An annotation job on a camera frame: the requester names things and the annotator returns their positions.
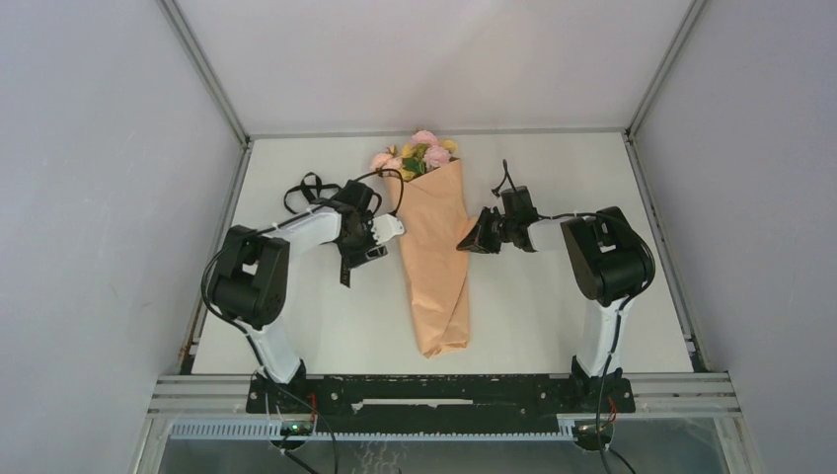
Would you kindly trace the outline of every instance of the red wire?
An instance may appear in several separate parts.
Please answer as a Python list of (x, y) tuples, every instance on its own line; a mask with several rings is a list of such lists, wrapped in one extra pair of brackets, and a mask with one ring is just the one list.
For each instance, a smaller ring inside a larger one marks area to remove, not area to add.
[(607, 400), (610, 402), (610, 418), (607, 423), (612, 425), (616, 422), (616, 416), (619, 414), (619, 410), (616, 409), (616, 403), (613, 402), (612, 397), (607, 397)]
[(311, 399), (311, 408), (314, 409), (311, 411), (311, 418), (309, 418), (308, 421), (309, 423), (314, 423), (314, 421), (317, 420), (317, 395), (312, 393), (308, 398)]

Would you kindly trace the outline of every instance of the black mounting plate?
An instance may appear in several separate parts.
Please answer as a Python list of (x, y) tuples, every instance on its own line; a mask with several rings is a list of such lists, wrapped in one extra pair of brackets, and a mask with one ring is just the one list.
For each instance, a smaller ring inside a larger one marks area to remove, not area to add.
[[(595, 412), (589, 396), (578, 396), (578, 385), (548, 374), (303, 375), (282, 387), (314, 404), (335, 432), (461, 435), (555, 432), (556, 415)], [(276, 407), (283, 414), (310, 412), (258, 375), (250, 393), (247, 413), (263, 414), (266, 405), (272, 413)], [(605, 417), (610, 400), (619, 413), (636, 411), (627, 379), (608, 384)]]

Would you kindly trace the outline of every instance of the white table surface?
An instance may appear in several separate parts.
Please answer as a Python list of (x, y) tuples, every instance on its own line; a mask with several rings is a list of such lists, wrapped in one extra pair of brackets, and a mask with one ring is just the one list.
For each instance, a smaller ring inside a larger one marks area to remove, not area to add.
[[(539, 211), (554, 214), (622, 208), (656, 253), (622, 137), (618, 133), (443, 136), (459, 143), (468, 211), (495, 205), (490, 189), (507, 159), (515, 185), (529, 188)], [(369, 168), (393, 136), (257, 140), (234, 223), (260, 227), (290, 214), (285, 191), (314, 171), (341, 185)], [(377, 178), (367, 181), (383, 192)], [(296, 208), (304, 204), (297, 195)], [(391, 204), (384, 199), (382, 210)], [(583, 326), (584, 305), (566, 252), (526, 254), (505, 244), (499, 255), (472, 255), (469, 267), (471, 344), (424, 358), (416, 347), (397, 242), (390, 255), (352, 272), (340, 285), (340, 257), (324, 245), (291, 264), (281, 317), (309, 373), (449, 374), (564, 373)], [(627, 372), (691, 372), (686, 346), (657, 258), (657, 278), (626, 321)], [(256, 361), (241, 333), (207, 317), (193, 373), (251, 373)]]

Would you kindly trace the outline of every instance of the green leaf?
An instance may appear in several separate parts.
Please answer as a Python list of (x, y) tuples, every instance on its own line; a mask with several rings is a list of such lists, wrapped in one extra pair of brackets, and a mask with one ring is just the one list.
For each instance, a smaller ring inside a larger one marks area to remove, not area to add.
[(402, 166), (407, 171), (417, 174), (423, 173), (421, 170), (423, 162), (421, 160), (417, 160), (416, 158), (405, 158), (402, 163)]

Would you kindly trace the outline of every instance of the yellow flower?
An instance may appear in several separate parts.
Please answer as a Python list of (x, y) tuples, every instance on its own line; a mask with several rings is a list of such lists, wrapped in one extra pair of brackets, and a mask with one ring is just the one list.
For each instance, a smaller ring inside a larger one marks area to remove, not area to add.
[(410, 158), (413, 156), (414, 152), (415, 150), (413, 149), (413, 146), (410, 145), (410, 143), (405, 143), (404, 147), (401, 149), (401, 157)]
[(442, 140), (439, 142), (439, 144), (442, 145), (444, 149), (449, 151), (451, 154), (456, 153), (456, 150), (459, 149), (459, 146), (453, 140)]
[(416, 177), (416, 173), (407, 171), (404, 168), (399, 168), (398, 172), (401, 173), (401, 177), (404, 178), (404, 181), (409, 181)]

